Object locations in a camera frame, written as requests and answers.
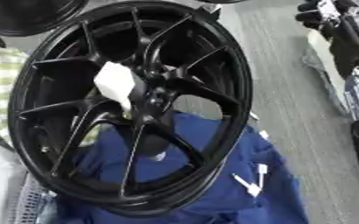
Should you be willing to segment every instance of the wheel rim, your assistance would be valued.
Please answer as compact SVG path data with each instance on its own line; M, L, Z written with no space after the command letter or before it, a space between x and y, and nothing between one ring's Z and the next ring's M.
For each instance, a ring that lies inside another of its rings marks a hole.
M56 192L128 216L156 215L182 207L208 189L247 122L251 78L246 59L235 40L215 21L197 13L175 3L115 3L68 22L37 49L25 64L12 92L9 125L15 148L40 182ZM123 35L128 40L136 35L135 42L133 46L125 45L122 51L116 49L113 52L119 54L114 54L102 49L102 46L111 46L105 44L108 36L114 37L110 33ZM184 51L192 53L183 53L178 58L168 55L172 52L171 47L180 54L179 48L170 44L170 41L178 40L173 38L176 35L185 35L181 36L183 39L193 35L191 42L195 42L195 46ZM116 102L99 94L87 99L81 97L94 88L92 79L108 60L130 67L146 83L142 100L134 102L137 112L131 121L122 118ZM224 79L221 75L206 72L216 61L222 62L220 72L227 75ZM167 70L162 65L174 68ZM81 73L81 70L83 76L70 73ZM55 75L59 71L67 74L67 79ZM65 88L75 77L80 85L73 86L69 93ZM160 120L180 95L207 98L221 108L219 129L204 149L195 149ZM159 100L160 104L152 103L151 99ZM72 128L76 116L79 119ZM47 133L46 137L40 136L37 130L42 126L47 129L47 123L54 124L55 121L61 123L55 127L57 130L73 129L69 139L47 136ZM129 163L121 183L103 183L80 173L73 177L68 175L74 171L72 159L81 139L92 126L100 123L132 130ZM191 165L150 182L135 181L136 164L132 161L137 156L134 157L132 152L140 147L137 143L145 131L176 145ZM60 148L56 155L39 150L47 142L51 142L49 148Z

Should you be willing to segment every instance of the gray floor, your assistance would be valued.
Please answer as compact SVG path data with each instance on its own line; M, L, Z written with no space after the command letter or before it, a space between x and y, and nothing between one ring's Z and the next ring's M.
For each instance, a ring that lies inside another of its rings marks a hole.
M107 2L112 1L95 0L89 8ZM178 2L199 5L193 0ZM306 29L293 19L300 2L250 0L227 5L222 23L248 56L255 79L254 111L299 177L311 223L359 224L359 166L349 123L330 103L318 75L300 62ZM43 37L7 41L30 52ZM200 104L182 102L196 111Z

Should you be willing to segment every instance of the blue cloth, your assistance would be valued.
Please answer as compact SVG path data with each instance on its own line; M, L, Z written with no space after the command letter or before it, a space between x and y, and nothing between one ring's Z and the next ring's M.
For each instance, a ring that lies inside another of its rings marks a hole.
M178 113L174 117L176 132L198 149L208 143L219 121L196 115ZM119 181L128 149L115 129L98 138L81 167L96 172L103 181ZM163 161L141 158L137 165L137 180L146 181L166 175L181 167L185 156L175 147L167 150ZM257 164L268 165L264 190L254 199L236 182L236 173L249 183L258 183ZM285 167L285 160L273 145L251 127L247 127L222 173L215 183L194 203L160 217L131 219L106 212L71 199L59 201L59 221L62 224L302 224L308 223L299 197L299 183Z

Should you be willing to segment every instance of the black glove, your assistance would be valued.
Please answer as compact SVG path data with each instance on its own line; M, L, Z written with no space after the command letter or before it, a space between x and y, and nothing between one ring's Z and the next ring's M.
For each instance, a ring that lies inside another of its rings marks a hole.
M334 55L336 67L345 79L359 65L359 7L351 0L336 0L334 5L341 13L339 23L324 20L318 9L320 0L306 1L299 6L296 19L305 27L315 29L331 40L330 52ZM356 16L348 11L356 9Z

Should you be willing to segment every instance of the white plastic piece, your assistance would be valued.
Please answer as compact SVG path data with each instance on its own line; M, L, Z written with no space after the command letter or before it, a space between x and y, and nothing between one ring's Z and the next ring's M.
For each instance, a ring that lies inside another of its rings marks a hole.
M261 190L262 189L258 185L251 183L250 187L248 188L248 193L253 196L253 198L256 198L258 194L260 194Z
M258 186L264 188L264 175L268 173L268 165L258 164Z
M253 113L252 111L250 111L250 117L257 122L260 121L260 117L255 113Z
M262 130L258 132L258 134L265 140L268 140L268 138L270 137L270 135L268 135L268 132L266 130Z
M322 17L327 20L337 20L341 13L334 6L332 0L321 0L319 1L317 8L321 13Z
M106 62L94 78L94 83L103 96L119 102L124 111L131 110L128 96L135 87L135 81L128 67Z
M249 184L244 179L242 179L241 177L239 177L238 175L236 175L234 173L232 173L231 175L233 175L233 177L236 181L238 181L241 185L246 187L246 189L248 190L248 194L253 196L253 198L256 198L258 196L258 194L260 194L262 189L258 185L255 185L254 183Z

